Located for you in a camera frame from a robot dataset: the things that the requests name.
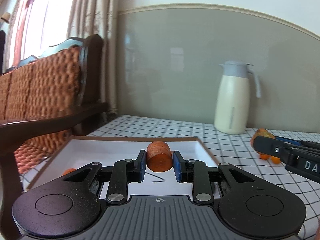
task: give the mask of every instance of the wicker sofa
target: wicker sofa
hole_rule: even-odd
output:
[[[0,231],[7,239],[20,235],[11,216],[22,193],[20,174],[61,148],[71,134],[97,128],[95,119],[108,110],[107,103],[99,103],[102,46],[98,35],[71,38],[0,76]]]

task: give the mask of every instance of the checkered tablecloth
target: checkered tablecloth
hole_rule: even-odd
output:
[[[271,160],[260,159],[250,146],[250,138],[255,131],[256,129],[247,128],[243,134],[233,136],[217,131],[213,124],[122,115],[88,136],[198,137],[220,162],[231,163],[295,193],[304,202],[307,209],[307,217],[299,236],[303,239],[313,239],[320,218],[320,184],[288,172],[282,163],[274,164]],[[318,133],[269,131],[276,136],[320,142],[320,134]],[[28,185],[43,165],[44,163],[39,164],[21,177],[24,187]]]

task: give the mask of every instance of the dark wooden chair frame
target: dark wooden chair frame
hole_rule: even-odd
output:
[[[76,104],[65,111],[55,113],[50,117],[24,120],[0,121],[0,176],[2,181],[2,205],[0,209],[0,232],[5,239],[16,240],[21,234],[12,218],[12,205],[22,194],[14,151],[26,140],[62,130],[67,130],[85,123],[92,122],[92,117],[107,112],[108,103],[100,103],[100,65],[103,41],[99,35],[89,36],[82,40],[70,38],[65,42],[51,46],[41,57],[57,53],[71,46],[81,46],[79,65],[81,67],[80,92]],[[21,61],[20,66],[37,60],[28,57]],[[88,134],[88,129],[76,129],[77,135]]]

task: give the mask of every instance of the wooden armrest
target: wooden armrest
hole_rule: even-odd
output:
[[[0,154],[14,152],[30,138],[70,129],[89,116],[108,111],[108,108],[108,103],[92,103],[73,106],[49,117],[1,121]]]

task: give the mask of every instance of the gray ribbed plate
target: gray ribbed plate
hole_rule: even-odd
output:
[[[187,196],[133,196],[129,203],[107,208],[91,228],[70,240],[230,240],[247,239],[226,228],[210,207]],[[296,236],[288,239],[297,240]]]

